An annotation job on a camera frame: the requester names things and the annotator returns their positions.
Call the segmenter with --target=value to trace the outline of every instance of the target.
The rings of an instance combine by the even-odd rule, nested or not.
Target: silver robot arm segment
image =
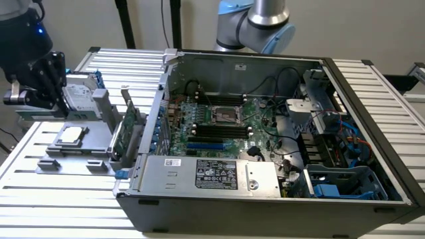
[[[285,0],[221,0],[215,51],[281,53],[293,34]]]

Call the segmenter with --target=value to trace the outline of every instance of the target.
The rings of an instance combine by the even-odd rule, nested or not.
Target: warning label
[[[237,190],[235,161],[197,160],[194,186]]]

